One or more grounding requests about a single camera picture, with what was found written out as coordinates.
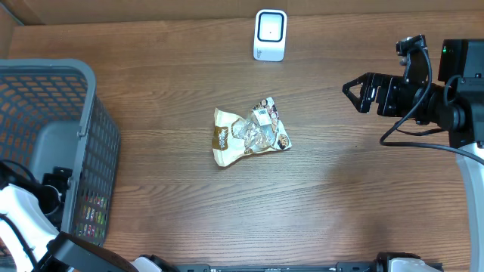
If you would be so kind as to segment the beige dried mushroom bag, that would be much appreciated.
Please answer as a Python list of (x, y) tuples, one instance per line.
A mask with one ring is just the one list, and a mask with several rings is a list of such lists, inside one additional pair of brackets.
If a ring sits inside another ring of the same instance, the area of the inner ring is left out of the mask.
[(272, 97), (250, 108), (247, 118), (218, 108), (214, 111), (212, 149), (214, 160), (227, 167), (253, 154), (289, 150), (291, 140)]

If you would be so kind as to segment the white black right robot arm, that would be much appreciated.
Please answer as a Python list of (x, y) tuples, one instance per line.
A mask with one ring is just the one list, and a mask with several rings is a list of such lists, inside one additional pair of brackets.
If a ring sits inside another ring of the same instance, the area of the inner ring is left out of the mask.
[[(483, 41), (446, 39), (442, 43), (438, 82), (423, 35), (396, 43), (405, 67), (402, 76), (365, 73), (342, 87), (360, 113), (377, 103), (380, 116), (397, 122), (379, 142), (387, 147), (419, 147), (456, 155), (467, 198), (470, 228), (470, 270), (483, 269)], [(449, 144), (388, 141), (401, 125), (413, 119), (418, 125), (435, 123), (419, 136), (447, 132)]]

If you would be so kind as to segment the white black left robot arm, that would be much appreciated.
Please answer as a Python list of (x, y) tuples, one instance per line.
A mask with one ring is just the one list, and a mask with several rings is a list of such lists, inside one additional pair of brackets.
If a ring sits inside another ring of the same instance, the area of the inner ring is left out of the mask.
[(48, 216), (64, 205), (55, 184), (40, 184), (1, 161), (1, 240), (18, 271), (174, 271), (160, 258), (142, 255), (127, 261), (118, 254), (58, 230)]

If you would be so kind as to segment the green Haribo gummy bag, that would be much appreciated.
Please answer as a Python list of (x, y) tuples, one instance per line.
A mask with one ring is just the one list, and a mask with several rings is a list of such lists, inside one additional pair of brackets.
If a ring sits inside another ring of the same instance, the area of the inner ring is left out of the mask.
[(76, 235), (100, 245), (107, 232), (109, 199), (90, 190), (85, 190), (81, 197)]

